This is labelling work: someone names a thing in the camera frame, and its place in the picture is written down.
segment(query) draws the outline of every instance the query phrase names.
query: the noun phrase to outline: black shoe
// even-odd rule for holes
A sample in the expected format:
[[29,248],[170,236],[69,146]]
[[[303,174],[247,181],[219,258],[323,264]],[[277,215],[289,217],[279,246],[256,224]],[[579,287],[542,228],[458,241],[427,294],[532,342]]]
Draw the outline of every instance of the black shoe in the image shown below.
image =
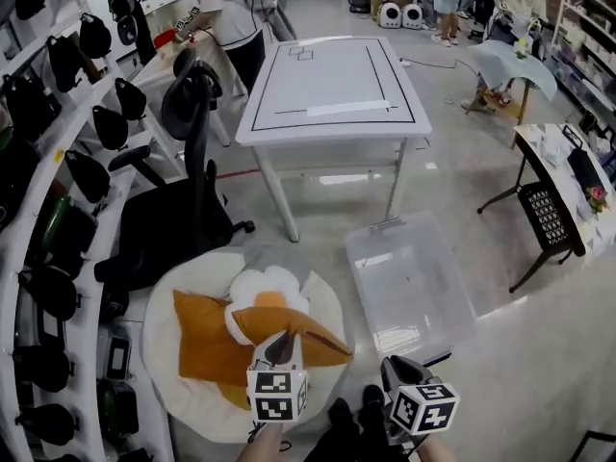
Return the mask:
[[347,401],[343,398],[336,398],[334,404],[327,411],[327,414],[332,426],[353,423],[353,415],[350,412]]
[[382,409],[385,405],[385,396],[383,395],[383,391],[378,387],[378,385],[368,385],[364,389],[363,395],[363,407],[366,409],[367,407],[375,407],[377,409]]

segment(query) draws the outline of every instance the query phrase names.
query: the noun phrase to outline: light blue tablecloth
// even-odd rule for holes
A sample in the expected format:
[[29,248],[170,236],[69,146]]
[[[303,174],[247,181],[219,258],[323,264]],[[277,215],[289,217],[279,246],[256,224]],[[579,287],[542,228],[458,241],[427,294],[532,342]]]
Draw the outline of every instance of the light blue tablecloth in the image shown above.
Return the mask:
[[513,51],[513,46],[494,39],[471,46],[469,50],[490,89],[495,89],[510,79],[521,77],[531,80],[550,101],[553,100],[557,90],[556,80],[536,58],[528,56],[520,60]]

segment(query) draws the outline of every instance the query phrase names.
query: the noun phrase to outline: plush pillow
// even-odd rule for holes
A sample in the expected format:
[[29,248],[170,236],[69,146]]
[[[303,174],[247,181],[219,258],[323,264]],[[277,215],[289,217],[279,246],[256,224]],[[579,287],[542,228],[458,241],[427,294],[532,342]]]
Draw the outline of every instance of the plush pillow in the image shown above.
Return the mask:
[[[224,308],[229,303],[179,291],[173,291],[173,299],[182,329],[180,376],[246,387],[246,370],[255,347],[241,346],[228,332]],[[296,310],[271,306],[245,308],[233,312],[233,318],[256,345],[283,330],[301,334],[306,368],[342,365],[353,357],[344,343]]]

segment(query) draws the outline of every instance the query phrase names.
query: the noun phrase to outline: chair backrest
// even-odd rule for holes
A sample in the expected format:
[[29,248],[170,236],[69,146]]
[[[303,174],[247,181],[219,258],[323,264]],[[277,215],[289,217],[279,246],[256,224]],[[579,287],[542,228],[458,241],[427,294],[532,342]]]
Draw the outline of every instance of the chair backrest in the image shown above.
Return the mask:
[[210,109],[222,94],[216,73],[187,48],[173,64],[175,81],[163,98],[161,116],[169,134],[185,142],[184,162],[189,177],[192,200],[192,231],[195,243],[206,241],[203,228],[204,189],[206,183],[205,151],[210,129]]

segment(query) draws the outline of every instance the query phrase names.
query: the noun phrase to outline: person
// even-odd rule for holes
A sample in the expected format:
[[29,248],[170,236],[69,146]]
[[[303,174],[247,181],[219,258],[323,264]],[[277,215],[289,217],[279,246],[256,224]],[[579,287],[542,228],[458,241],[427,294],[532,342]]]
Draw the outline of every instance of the person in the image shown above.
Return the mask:
[[[494,4],[494,13],[486,26],[484,40],[495,39],[513,45],[518,39],[526,37],[528,25],[534,15],[546,18],[546,0],[494,0]],[[506,6],[506,12],[501,10],[502,4]],[[509,83],[506,90],[509,90],[511,85],[512,83]],[[485,86],[483,77],[479,75],[475,95]],[[474,98],[465,99],[462,101],[462,108],[470,109],[474,100]],[[482,97],[479,98],[478,107],[483,110],[488,108],[487,102]]]
[[[385,397],[377,385],[364,389],[362,408],[358,421],[347,402],[337,398],[328,411],[331,427],[321,436],[304,462],[407,462],[408,455],[401,445],[390,446],[385,432],[383,406]],[[279,453],[282,441],[282,424],[270,423],[253,443],[246,445],[237,462],[281,462]],[[422,462],[456,462],[445,445],[429,436],[420,445],[417,454]]]
[[434,0],[434,10],[441,16],[441,33],[432,36],[432,39],[446,47],[458,44],[459,2],[460,0]]
[[436,12],[434,11],[434,0],[422,0],[424,31],[436,31]]
[[123,16],[129,14],[135,17],[135,22],[137,24],[137,40],[135,41],[135,44],[137,46],[137,53],[139,53],[141,64],[145,65],[156,55],[156,48],[152,42],[150,30],[147,26],[147,20],[145,19],[145,14],[141,8],[141,2],[144,2],[145,0],[132,1],[133,5],[131,11],[131,5],[127,2],[127,0],[108,0],[109,10],[114,16],[115,21],[118,21]]
[[248,93],[266,57],[263,24],[254,0],[198,0],[201,14],[194,20],[195,28],[212,26],[214,39],[235,67]]

